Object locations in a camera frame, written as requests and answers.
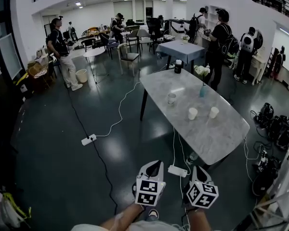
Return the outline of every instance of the white marble tabletop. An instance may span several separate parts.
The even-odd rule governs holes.
[[[144,88],[190,147],[208,165],[230,154],[250,129],[243,117],[218,93],[206,86],[204,98],[199,97],[202,81],[182,69],[157,72],[140,78]],[[167,103],[167,95],[177,95],[176,103]],[[209,117],[212,107],[219,109],[215,119]],[[188,109],[196,108],[195,120],[188,119]]]
[[[83,57],[92,57],[97,56],[105,52],[104,47],[99,47],[95,49],[88,50],[86,53],[83,54]]]

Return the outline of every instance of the blue tablecloth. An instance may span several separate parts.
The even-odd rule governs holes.
[[[182,40],[175,40],[158,45],[156,52],[162,56],[174,56],[188,64],[192,60],[203,57],[205,50],[203,47],[191,43],[183,43]]]

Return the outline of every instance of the hand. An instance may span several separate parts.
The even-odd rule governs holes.
[[[54,54],[54,56],[55,56],[57,59],[60,59],[60,58],[61,58],[59,52],[56,51],[56,52],[54,52],[53,54]]]

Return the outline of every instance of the whiteboard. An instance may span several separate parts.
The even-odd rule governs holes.
[[[22,67],[16,55],[11,33],[0,38],[0,50],[10,77],[11,79],[14,79]]]

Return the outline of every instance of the white pants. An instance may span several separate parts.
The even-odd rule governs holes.
[[[76,67],[72,61],[72,58],[68,56],[61,56],[59,59],[63,79],[66,82],[67,86],[77,87],[78,81],[76,79]]]

